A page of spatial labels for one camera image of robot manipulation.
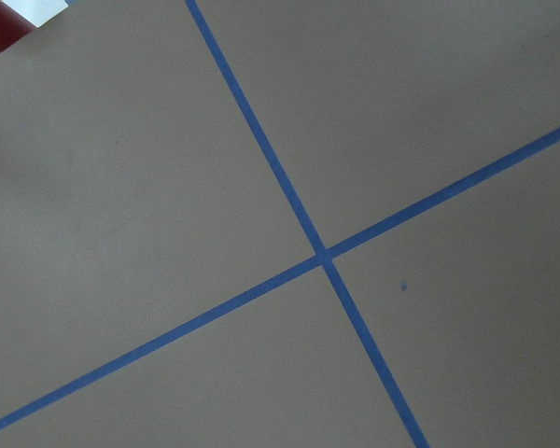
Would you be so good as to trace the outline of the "blue tape grid lines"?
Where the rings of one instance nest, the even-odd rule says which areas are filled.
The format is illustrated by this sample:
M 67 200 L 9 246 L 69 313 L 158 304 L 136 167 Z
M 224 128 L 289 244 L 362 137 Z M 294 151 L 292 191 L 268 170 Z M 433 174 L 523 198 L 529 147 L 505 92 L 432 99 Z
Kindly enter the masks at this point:
M 78 378 L 37 399 L 34 399 L 30 403 L 21 406 L 15 411 L 0 417 L 0 431 L 78 392 L 80 389 L 92 385 L 116 371 L 126 368 L 135 361 L 162 349 L 164 346 L 187 336 L 197 329 L 211 324 L 222 316 L 230 314 L 234 310 L 245 306 L 246 304 L 289 283 L 290 281 L 300 278 L 316 268 L 322 268 L 332 288 L 334 289 L 334 292 L 340 300 L 341 306 L 354 328 L 360 343 L 365 349 L 372 366 L 381 380 L 385 392 L 389 396 L 401 423 L 404 425 L 410 439 L 412 440 L 413 445 L 416 447 L 426 447 L 428 445 L 427 437 L 420 427 L 409 403 L 402 394 L 397 380 L 388 367 L 377 342 L 371 335 L 365 319 L 358 310 L 349 289 L 334 264 L 334 260 L 353 249 L 366 244 L 370 240 L 395 229 L 426 211 L 451 200 L 464 191 L 474 188 L 487 179 L 498 175 L 512 166 L 559 143 L 560 126 L 544 134 L 538 139 L 485 165 L 477 171 L 462 177 L 443 189 L 426 196 L 422 200 L 415 202 L 380 220 L 379 222 L 370 225 L 368 228 L 349 236 L 339 243 L 333 246 L 325 246 L 314 222 L 311 220 L 306 210 L 306 207 L 302 203 L 299 193 L 295 190 L 284 166 L 282 165 L 282 162 L 280 162 L 272 144 L 261 127 L 256 113 L 253 111 L 251 104 L 246 98 L 238 79 L 232 72 L 231 66 L 228 63 L 223 50 L 220 48 L 216 37 L 212 33 L 200 6 L 195 1 L 188 1 L 186 3 L 186 8 L 189 11 L 195 25 L 199 29 L 201 37 L 205 45 L 208 47 L 220 74 L 223 76 L 235 103 L 240 109 L 250 132 L 256 140 L 260 151 L 270 165 L 274 177 L 276 178 L 294 215 L 301 225 L 304 235 L 314 250 L 314 254 L 310 258 L 266 279 L 239 295 L 222 302 L 216 307 L 193 317 L 187 322 L 166 331 L 162 335 L 135 347 L 133 350 L 106 362 L 104 365 L 79 376 Z

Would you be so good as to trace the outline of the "red cylinder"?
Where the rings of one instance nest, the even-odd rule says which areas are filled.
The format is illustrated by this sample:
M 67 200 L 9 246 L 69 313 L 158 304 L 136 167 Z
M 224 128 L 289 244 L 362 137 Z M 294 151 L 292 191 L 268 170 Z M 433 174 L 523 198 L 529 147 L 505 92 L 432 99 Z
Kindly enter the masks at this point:
M 0 53 L 34 31 L 36 27 L 0 1 Z

